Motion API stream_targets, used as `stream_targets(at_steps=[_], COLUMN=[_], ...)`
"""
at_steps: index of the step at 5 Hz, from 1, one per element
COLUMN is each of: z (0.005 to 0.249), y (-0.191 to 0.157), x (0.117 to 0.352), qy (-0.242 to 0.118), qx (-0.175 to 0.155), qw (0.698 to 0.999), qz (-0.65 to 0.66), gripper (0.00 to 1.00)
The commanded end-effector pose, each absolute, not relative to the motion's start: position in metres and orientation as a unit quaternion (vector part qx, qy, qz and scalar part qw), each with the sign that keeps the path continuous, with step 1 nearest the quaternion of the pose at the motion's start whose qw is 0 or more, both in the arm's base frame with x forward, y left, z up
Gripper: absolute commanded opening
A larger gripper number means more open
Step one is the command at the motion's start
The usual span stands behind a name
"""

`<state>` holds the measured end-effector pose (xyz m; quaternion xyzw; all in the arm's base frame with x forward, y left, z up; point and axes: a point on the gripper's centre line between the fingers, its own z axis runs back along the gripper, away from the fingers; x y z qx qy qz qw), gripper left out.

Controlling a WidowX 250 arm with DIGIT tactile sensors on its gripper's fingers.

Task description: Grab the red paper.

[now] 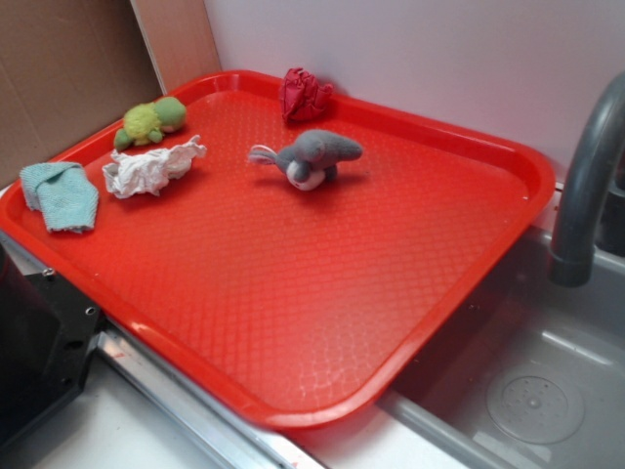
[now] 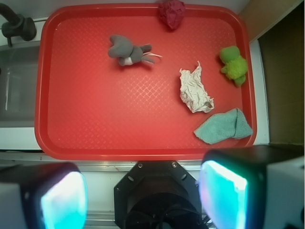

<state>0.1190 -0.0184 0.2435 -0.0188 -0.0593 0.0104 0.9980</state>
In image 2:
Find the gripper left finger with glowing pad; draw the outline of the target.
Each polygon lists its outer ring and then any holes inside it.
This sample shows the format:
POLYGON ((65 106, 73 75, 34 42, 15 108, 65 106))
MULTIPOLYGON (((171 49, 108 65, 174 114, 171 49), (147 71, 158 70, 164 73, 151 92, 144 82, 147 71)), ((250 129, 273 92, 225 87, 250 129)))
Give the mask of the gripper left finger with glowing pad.
POLYGON ((86 180, 74 163, 0 168, 2 229, 82 229, 87 210, 86 180))

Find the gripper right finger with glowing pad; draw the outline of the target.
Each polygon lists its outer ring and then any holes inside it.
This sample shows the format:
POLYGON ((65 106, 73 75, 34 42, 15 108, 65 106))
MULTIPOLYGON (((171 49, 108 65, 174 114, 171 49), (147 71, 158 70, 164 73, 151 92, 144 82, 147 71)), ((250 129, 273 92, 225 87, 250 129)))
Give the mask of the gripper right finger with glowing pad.
POLYGON ((305 148, 260 145, 203 156, 199 194, 218 229, 302 229, 305 148))

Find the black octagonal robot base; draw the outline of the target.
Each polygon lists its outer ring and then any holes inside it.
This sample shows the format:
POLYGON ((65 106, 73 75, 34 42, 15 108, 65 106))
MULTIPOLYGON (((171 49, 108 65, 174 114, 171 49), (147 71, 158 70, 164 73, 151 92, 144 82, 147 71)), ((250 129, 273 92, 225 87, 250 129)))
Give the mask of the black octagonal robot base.
POLYGON ((116 184, 121 229, 206 229, 198 183, 176 161, 139 161, 116 184))

